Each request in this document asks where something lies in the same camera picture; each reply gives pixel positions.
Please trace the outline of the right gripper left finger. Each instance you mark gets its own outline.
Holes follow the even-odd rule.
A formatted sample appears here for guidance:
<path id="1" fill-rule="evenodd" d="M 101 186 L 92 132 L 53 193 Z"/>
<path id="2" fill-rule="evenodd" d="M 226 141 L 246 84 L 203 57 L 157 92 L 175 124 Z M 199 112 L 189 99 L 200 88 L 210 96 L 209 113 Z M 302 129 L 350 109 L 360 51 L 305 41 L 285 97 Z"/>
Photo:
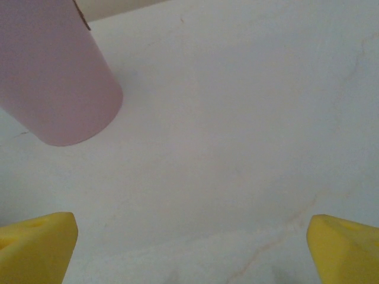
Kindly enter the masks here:
<path id="1" fill-rule="evenodd" d="M 0 227 L 0 284 L 62 284 L 77 239 L 71 212 Z"/>

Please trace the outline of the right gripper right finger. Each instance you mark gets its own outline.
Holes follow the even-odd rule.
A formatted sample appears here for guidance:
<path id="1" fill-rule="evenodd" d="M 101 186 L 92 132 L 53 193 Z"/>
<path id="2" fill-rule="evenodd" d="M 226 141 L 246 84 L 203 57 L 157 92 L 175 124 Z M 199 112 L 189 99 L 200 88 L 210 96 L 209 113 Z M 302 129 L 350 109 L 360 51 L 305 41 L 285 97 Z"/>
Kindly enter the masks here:
<path id="1" fill-rule="evenodd" d="M 307 245 L 322 284 L 379 284 L 379 228 L 314 215 Z"/>

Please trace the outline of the pink straw holder cup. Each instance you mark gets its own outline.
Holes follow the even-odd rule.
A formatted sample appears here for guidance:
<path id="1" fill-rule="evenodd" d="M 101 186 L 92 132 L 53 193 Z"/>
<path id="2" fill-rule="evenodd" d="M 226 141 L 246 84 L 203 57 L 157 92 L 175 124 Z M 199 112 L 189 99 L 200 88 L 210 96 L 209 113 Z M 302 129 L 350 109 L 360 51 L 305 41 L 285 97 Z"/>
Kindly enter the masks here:
<path id="1" fill-rule="evenodd" d="M 0 0 L 0 108 L 69 146 L 106 128 L 122 102 L 75 0 Z"/>

